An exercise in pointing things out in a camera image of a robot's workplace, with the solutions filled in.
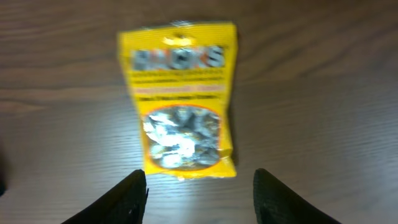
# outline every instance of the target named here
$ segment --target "dark object at edge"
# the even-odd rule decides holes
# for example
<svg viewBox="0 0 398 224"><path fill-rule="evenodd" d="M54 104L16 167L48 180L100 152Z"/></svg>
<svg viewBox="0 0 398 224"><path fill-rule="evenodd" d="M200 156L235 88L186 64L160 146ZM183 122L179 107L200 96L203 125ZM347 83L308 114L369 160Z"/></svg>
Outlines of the dark object at edge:
<svg viewBox="0 0 398 224"><path fill-rule="evenodd" d="M135 170L63 224L140 224L148 196L146 185L144 171Z"/></svg>
<svg viewBox="0 0 398 224"><path fill-rule="evenodd" d="M253 184L258 224L339 224L265 169L256 170Z"/></svg>

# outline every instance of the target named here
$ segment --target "yellow packet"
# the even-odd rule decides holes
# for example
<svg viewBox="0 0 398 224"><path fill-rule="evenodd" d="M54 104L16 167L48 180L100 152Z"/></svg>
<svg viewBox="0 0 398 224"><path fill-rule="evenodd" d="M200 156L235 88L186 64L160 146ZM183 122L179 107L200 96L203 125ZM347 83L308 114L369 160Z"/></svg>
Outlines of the yellow packet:
<svg viewBox="0 0 398 224"><path fill-rule="evenodd" d="M177 22L119 34L146 174L236 176L226 110L237 48L231 22Z"/></svg>

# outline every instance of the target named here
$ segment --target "red outline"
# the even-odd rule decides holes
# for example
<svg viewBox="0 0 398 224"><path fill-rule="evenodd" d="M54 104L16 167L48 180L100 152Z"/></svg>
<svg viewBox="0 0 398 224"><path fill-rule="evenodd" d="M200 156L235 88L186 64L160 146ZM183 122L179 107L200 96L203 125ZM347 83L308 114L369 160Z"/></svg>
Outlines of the red outline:
<svg viewBox="0 0 398 224"><path fill-rule="evenodd" d="M220 124L219 124L219 126L218 126L218 136L221 136L221 116L220 116L220 114L218 114L216 111L214 111L214 110L212 110L212 109L210 109L210 108L207 108L206 106L198 106L198 105L193 105L193 104L172 104L172 105L161 106L161 107L158 107L157 109L150 110L148 113L144 114L144 116L146 117L146 116L148 116L149 114L153 113L154 111L157 111L157 110L160 110L160 109L166 109L166 108L169 108L169 107L172 107L172 106L195 106L195 107L199 107L199 108L208 109L208 110L214 112L216 115L218 115L219 120L220 120ZM218 139L218 148L220 148L220 144L221 144L221 138ZM206 170L206 169L212 168L213 166L215 166L215 165L217 165L217 164L219 164L219 163L221 162L221 159L222 159L222 158L221 158L221 155L220 155L220 153L218 152L218 150L217 150L217 154L218 154L219 159L218 159L217 163L215 163L215 164L212 165L212 166L206 167L206 168L204 168L204 169L197 169L197 170L178 170L178 169L167 169L167 168L164 168L164 167L159 166L158 164L156 164L156 163L154 162L153 158L150 156L150 149L146 150L146 152L145 152L145 156L149 157L149 160L151 161L151 163L152 163L154 166L156 166L156 167L158 167L158 168L161 168L161 169L165 169L165 170L171 170L171 171L184 171L184 172L193 172L193 171Z"/></svg>

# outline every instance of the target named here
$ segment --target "brown wood grain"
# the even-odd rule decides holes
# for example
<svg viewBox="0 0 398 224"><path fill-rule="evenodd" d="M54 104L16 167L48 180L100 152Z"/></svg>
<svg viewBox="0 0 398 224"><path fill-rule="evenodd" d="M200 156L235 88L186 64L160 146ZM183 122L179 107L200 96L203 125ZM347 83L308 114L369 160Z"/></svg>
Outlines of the brown wood grain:
<svg viewBox="0 0 398 224"><path fill-rule="evenodd" d="M175 19L238 25L238 176L147 176L146 224L255 223L259 167L343 223L398 222L396 0L2 0L0 223L60 223L142 167L116 33Z"/></svg>

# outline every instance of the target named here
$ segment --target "logo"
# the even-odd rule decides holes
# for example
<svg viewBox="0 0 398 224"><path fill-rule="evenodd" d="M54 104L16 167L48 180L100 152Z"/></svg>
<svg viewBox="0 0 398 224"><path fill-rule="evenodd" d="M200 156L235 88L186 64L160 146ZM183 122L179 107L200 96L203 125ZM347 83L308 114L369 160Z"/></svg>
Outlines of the logo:
<svg viewBox="0 0 398 224"><path fill-rule="evenodd" d="M132 59L132 69L135 71L224 67L224 48L209 46L135 50Z"/></svg>

